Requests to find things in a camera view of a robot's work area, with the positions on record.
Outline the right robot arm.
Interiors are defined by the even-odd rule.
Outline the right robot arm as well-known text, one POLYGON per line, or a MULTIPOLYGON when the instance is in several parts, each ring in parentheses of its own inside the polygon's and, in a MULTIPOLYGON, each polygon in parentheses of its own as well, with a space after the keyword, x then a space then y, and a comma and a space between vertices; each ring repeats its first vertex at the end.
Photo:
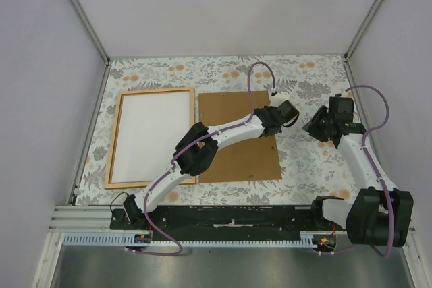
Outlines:
POLYGON ((315 229, 335 223, 356 245, 402 247, 406 243, 414 199, 385 174, 371 149, 363 124, 354 122, 352 98, 333 96, 303 127, 320 142, 333 142, 349 166, 358 188, 349 204, 341 198, 317 196, 309 212, 315 229))

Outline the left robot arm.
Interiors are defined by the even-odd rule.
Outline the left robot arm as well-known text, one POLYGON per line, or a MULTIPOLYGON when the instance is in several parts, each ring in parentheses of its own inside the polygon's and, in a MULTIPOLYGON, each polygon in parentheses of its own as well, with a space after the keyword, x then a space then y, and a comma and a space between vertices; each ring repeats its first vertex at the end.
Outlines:
POLYGON ((123 203, 125 220, 134 229, 141 229, 149 221, 162 198, 183 180, 204 173, 213 162, 218 151, 244 140, 273 136, 294 125, 299 111, 288 101, 278 106, 264 106, 253 110, 247 116, 230 123, 205 126, 194 124, 175 148, 167 170, 152 181, 144 195, 141 208, 135 202, 135 195, 126 196, 123 203))

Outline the brown frame backing board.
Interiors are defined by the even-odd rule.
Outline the brown frame backing board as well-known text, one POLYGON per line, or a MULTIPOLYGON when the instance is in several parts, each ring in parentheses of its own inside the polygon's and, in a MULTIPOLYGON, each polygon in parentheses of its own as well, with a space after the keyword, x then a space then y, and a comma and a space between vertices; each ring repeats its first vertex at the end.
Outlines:
MULTIPOLYGON (((247 92, 202 93, 198 116, 205 126, 229 123, 250 114, 247 92)), ((275 136, 245 140, 220 150, 200 183, 270 181, 282 179, 275 136)))

